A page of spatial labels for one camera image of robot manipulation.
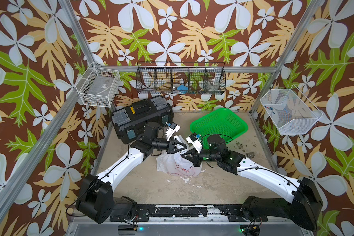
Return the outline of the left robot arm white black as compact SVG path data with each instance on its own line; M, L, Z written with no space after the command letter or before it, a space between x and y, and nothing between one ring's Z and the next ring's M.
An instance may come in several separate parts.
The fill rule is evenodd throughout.
M119 183L138 165L151 156L154 150L167 154L179 153L187 149L187 145L172 139L172 135L180 130L180 126L167 124L165 137L158 136L162 129L156 122L144 127L142 134L128 146L127 152L111 167L97 175L87 175L82 182L75 208L94 222L101 224L113 217L129 223L137 217L137 203L126 196L114 197L114 190Z

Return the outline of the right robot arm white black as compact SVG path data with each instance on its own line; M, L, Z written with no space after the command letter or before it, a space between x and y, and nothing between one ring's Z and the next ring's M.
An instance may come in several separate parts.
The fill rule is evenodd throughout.
M317 221L324 204L311 179L298 180L267 169L244 154L229 150L226 141L219 134L208 136L208 149L203 148L201 137L196 133L186 140L193 149L182 154L182 157L195 167L202 162L215 162L218 168L252 180L279 196L269 199L249 196L241 208L244 218L255 220L275 216L290 219L306 230L317 230Z

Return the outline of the white plastic shopping bag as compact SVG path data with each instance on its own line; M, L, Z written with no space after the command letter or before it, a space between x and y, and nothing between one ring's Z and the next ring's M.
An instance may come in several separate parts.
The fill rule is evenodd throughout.
M181 135L174 136L174 139L187 145L187 149L175 154L167 154L166 151L163 151L161 155L156 158L157 170L171 176L198 176L202 170L202 164L198 167L194 167L192 162L182 158L182 154L185 154L191 149L195 150L195 148L190 145Z

